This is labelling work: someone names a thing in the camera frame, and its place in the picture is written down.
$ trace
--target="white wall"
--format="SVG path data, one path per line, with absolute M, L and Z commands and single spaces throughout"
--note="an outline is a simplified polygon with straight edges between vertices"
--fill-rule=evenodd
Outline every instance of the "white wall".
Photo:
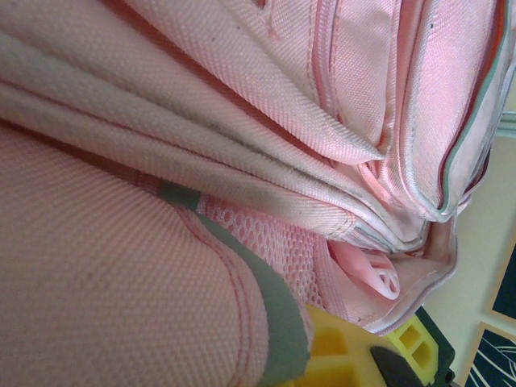
M 479 321 L 516 335 L 515 325 L 485 313 L 515 226 L 516 139 L 499 137 L 485 183 L 473 194 L 472 203 L 459 219 L 457 274 L 425 302 L 428 313 L 456 350 L 452 369 L 459 379 Z

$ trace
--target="pink fabric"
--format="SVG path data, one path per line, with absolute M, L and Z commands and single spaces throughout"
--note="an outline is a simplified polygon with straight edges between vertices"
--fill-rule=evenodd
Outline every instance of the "pink fabric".
M 260 290 L 194 214 L 5 127 L 0 165 L 2 385 L 260 379 Z
M 4 1 L 0 117 L 151 193 L 204 193 L 304 302 L 385 333 L 455 267 L 512 77 L 509 5 Z M 399 296 L 328 239 L 381 256 Z

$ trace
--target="black and white pattern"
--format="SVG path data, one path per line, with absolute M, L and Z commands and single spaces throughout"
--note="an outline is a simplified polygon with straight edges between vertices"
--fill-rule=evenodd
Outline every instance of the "black and white pattern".
M 465 387 L 516 387 L 516 342 L 484 330 Z
M 506 272 L 500 284 L 493 310 L 516 322 L 516 246 L 510 256 Z

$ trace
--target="stitching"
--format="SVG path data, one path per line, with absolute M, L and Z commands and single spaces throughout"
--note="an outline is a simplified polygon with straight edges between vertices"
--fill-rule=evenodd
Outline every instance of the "stitching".
M 342 123 L 343 125 L 347 125 L 345 122 L 346 116 L 343 111 L 344 104 L 342 103 L 339 94 L 337 93 L 337 80 L 335 76 L 335 63 L 336 63 L 336 53 L 339 49 L 339 37 L 340 37 L 340 29 L 338 21 L 340 19 L 339 15 L 343 8 L 343 2 L 338 1 L 335 13 L 335 21 L 333 24 L 333 31 L 331 37 L 331 48 L 330 48 L 330 80 L 331 80 L 331 92 L 333 93 L 335 100 L 337 101 L 337 106 L 335 108 L 335 117 Z
M 308 79 L 308 87 L 310 88 L 310 91 L 312 92 L 312 97 L 317 100 L 317 90 L 315 89 L 314 85 L 314 72 L 310 68 L 310 65 L 312 63 L 312 52 L 314 50 L 314 29 L 315 25 L 313 23 L 313 12 L 314 12 L 314 2 L 310 2 L 310 9 L 308 10 L 308 25 L 310 26 L 310 42 L 308 43 L 308 51 L 306 52 L 306 79 Z
M 251 337 L 249 335 L 249 340 L 245 340 L 244 332 L 248 333 L 249 328 L 251 326 L 250 321 L 250 306 L 248 305 L 248 297 L 246 293 L 246 289 L 243 286 L 243 281 L 240 276 L 239 270 L 235 267 L 235 264 L 232 262 L 230 255 L 226 254 L 225 251 L 221 248 L 222 242 L 219 242 L 214 236 L 212 236 L 208 230 L 204 227 L 200 228 L 197 222 L 200 222 L 197 218 L 195 218 L 193 214 L 191 214 L 188 210 L 182 208 L 174 207 L 176 212 L 180 215 L 181 220 L 186 225 L 186 227 L 192 232 L 192 235 L 198 239 L 201 243 L 205 244 L 207 247 L 211 248 L 223 262 L 224 266 L 226 266 L 228 275 L 231 279 L 231 283 L 233 285 L 233 290 L 235 291 L 235 298 L 238 305 L 238 313 L 239 313 L 239 351 L 237 362 L 235 365 L 235 372 L 231 376 L 229 381 L 229 385 L 237 385 L 239 381 L 239 377 L 245 377 L 247 370 L 250 365 L 250 355 L 251 355 Z M 248 318 L 247 321 L 243 320 L 243 311 L 247 312 Z

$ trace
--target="pink zipper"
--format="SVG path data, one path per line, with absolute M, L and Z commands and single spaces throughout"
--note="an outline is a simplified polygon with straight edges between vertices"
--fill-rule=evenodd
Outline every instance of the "pink zipper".
M 338 0 L 318 0 L 315 14 L 312 68 L 319 105 L 337 119 L 337 101 L 331 90 L 331 41 Z

